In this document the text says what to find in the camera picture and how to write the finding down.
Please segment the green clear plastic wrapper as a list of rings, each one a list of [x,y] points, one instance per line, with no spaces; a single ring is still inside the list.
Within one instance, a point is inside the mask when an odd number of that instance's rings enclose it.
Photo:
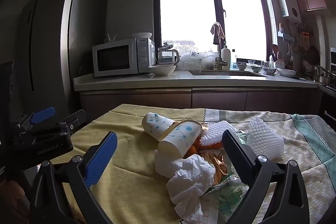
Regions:
[[[235,172],[230,172],[219,184],[209,188],[204,196],[214,198],[219,214],[227,221],[248,190],[249,186],[244,184]]]

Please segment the white foam fruit net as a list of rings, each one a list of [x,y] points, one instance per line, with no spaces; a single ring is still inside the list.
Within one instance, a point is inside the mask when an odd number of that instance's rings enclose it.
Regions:
[[[273,160],[284,153],[284,138],[277,135],[260,117],[249,122],[247,145],[256,155],[264,155]]]

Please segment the blue dotted paper cup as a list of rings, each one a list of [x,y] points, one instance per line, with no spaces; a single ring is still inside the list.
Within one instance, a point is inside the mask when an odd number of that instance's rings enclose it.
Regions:
[[[194,120],[175,124],[158,143],[158,152],[174,159],[183,158],[201,132],[202,124]]]
[[[156,113],[147,113],[141,122],[144,131],[157,141],[161,141],[165,132],[175,123],[176,121]]]

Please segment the copper foil snack wrapper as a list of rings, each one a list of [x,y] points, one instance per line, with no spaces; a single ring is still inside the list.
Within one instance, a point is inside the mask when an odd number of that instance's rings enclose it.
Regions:
[[[220,184],[228,175],[228,168],[224,162],[223,154],[221,152],[218,155],[215,153],[205,152],[201,153],[201,157],[215,167],[214,182],[215,185]]]

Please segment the white tissue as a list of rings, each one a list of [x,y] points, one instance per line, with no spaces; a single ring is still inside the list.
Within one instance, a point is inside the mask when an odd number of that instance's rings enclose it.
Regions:
[[[200,197],[213,186],[215,167],[198,154],[174,159],[158,150],[154,157],[155,171],[168,178],[166,184],[175,212],[185,221],[203,217]]]

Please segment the orange peel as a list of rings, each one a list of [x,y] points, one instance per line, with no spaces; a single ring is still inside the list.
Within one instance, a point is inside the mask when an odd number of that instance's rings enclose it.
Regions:
[[[216,144],[212,144],[212,145],[200,145],[197,143],[194,143],[187,151],[187,153],[185,154],[184,158],[188,158],[189,156],[193,155],[193,154],[197,154],[200,151],[205,151],[205,150],[216,150],[216,149],[221,149],[223,147],[222,143],[216,143]]]

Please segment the brown base cabinets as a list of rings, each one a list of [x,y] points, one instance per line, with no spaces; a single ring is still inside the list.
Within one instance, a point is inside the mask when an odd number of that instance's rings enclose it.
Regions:
[[[187,88],[101,90],[80,92],[82,108],[90,121],[121,104],[173,109],[271,111],[318,114],[318,88]]]

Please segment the grey refrigerator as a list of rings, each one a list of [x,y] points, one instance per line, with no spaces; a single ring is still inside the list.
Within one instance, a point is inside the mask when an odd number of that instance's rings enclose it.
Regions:
[[[75,112],[73,79],[93,72],[92,48],[105,35],[107,0],[31,0],[18,29],[15,71],[25,112]]]

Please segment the yellow patterned tablecloth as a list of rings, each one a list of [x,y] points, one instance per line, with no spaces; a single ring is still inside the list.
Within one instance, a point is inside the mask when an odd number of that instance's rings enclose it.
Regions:
[[[203,109],[164,109],[123,104],[107,112],[72,136],[73,150],[54,160],[68,162],[84,155],[110,131],[118,145],[92,192],[114,223],[180,223],[166,188],[167,178],[154,169],[158,142],[142,128],[143,117],[157,113],[175,121],[202,121]],[[280,162],[299,164],[309,201],[310,222],[317,223],[335,199],[335,131],[316,115],[290,115],[269,111],[222,111],[221,118],[236,129],[248,130],[260,117],[284,138]]]

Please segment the white bowl on counter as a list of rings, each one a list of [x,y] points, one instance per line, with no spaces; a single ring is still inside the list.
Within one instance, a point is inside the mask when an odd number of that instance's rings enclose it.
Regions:
[[[149,71],[156,76],[168,76],[175,71],[175,68],[173,64],[161,64],[150,66]]]

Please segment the bowl on microwave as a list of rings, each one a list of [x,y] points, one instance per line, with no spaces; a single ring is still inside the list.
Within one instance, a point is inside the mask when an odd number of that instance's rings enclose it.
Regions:
[[[150,39],[152,37],[152,33],[151,32],[137,32],[137,33],[133,33],[131,37],[135,39],[145,39],[145,38]]]

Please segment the glass kettle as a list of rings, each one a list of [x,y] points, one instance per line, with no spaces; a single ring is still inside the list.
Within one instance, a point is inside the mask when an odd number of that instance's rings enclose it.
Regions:
[[[173,44],[164,42],[158,49],[158,64],[177,65],[180,62],[179,52],[173,49]]]

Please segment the black oven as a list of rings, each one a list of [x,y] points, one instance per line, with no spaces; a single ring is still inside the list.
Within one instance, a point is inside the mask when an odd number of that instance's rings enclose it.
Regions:
[[[318,115],[333,129],[336,127],[336,97],[335,88],[327,85],[319,85],[321,102]]]

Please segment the white soap bottle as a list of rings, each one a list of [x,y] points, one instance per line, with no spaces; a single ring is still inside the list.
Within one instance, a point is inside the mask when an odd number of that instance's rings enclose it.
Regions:
[[[230,70],[230,66],[231,66],[231,52],[227,48],[226,43],[224,43],[224,46],[221,49],[221,60],[223,62],[222,69],[223,70]]]

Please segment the white water heater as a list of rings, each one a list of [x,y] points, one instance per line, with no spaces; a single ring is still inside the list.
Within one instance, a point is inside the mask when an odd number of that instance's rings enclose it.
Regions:
[[[278,0],[282,17],[293,23],[302,23],[297,0]]]

